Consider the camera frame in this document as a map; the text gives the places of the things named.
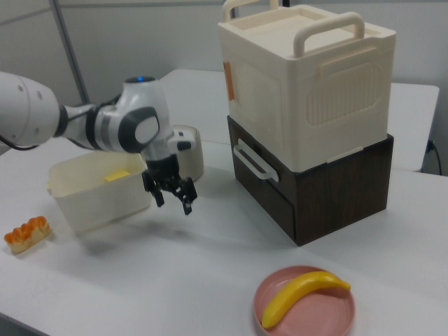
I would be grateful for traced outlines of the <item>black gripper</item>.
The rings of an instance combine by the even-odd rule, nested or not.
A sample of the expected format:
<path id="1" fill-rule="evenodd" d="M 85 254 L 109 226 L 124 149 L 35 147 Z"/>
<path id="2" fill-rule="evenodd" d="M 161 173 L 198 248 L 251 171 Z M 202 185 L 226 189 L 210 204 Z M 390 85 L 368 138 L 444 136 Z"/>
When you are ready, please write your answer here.
<path id="1" fill-rule="evenodd" d="M 197 191 L 190 177 L 180 177 L 177 156 L 147 160 L 146 166 L 147 170 L 142 173 L 143 186 L 145 191 L 153 196 L 157 207 L 165 204 L 161 186 L 171 185 L 171 193 L 181 201 L 184 214 L 189 215 L 192 212 L 192 204 L 197 199 Z"/>

